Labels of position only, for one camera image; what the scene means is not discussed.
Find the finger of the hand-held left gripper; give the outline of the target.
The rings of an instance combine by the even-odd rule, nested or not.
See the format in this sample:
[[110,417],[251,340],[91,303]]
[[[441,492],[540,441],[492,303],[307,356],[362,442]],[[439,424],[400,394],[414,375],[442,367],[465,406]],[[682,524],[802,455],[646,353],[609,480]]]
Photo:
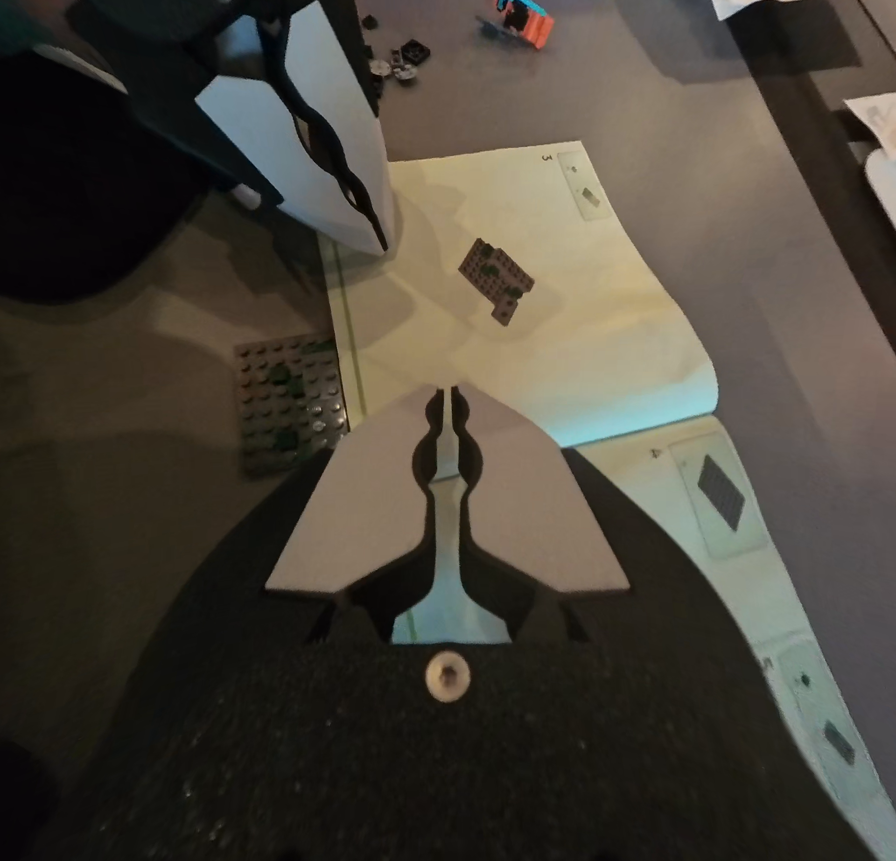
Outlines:
[[287,88],[331,128],[308,126],[307,145],[292,120],[280,149],[281,208],[357,251],[390,248],[390,173],[378,116],[362,90],[320,2],[291,16],[285,47]]
[[383,250],[335,177],[312,160],[295,118],[268,83],[218,76],[196,104],[280,194],[283,213],[356,251]]

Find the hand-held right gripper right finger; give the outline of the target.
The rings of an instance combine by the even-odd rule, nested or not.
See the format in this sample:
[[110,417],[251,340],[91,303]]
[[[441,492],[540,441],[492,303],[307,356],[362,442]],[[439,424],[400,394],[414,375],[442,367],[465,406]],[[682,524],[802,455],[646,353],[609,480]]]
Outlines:
[[631,590],[561,447],[521,413],[472,385],[452,388],[459,572],[512,642],[567,642],[572,604]]

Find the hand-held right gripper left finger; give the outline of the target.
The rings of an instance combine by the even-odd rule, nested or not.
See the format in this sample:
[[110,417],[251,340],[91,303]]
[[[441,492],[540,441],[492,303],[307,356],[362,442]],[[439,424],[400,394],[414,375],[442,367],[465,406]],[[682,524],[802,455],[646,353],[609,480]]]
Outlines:
[[424,385],[354,427],[330,453],[265,590],[320,599],[390,642],[434,584],[431,489],[444,391]]

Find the grey brick baseplate assembly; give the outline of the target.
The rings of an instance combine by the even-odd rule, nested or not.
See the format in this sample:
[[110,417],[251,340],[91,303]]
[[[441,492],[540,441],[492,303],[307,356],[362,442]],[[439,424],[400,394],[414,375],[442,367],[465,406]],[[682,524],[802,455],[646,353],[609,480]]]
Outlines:
[[337,345],[330,332],[235,346],[239,461],[250,478],[291,471],[349,432]]

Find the orange teal toy figure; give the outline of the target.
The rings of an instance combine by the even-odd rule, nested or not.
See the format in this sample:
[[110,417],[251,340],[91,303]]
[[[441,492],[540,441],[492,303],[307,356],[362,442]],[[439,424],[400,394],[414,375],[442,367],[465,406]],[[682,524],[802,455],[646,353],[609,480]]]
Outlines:
[[554,18],[534,0],[494,0],[497,19],[490,25],[532,49],[545,47],[554,29]]

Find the brick instruction booklet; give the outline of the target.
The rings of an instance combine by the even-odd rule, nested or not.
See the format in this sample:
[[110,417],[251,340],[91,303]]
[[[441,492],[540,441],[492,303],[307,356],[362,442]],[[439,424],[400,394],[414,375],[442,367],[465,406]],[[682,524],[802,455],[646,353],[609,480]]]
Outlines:
[[718,419],[715,368],[580,142],[390,164],[380,259],[320,240],[351,427],[473,384],[575,447],[689,554],[798,747],[880,859],[894,809]]

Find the printed paper sheet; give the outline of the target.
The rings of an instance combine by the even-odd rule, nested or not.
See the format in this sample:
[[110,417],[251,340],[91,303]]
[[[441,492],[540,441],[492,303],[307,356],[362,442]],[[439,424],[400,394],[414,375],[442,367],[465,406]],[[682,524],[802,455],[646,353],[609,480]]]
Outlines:
[[844,100],[848,112],[868,129],[874,148],[864,162],[866,180],[880,207],[895,226],[895,93]]

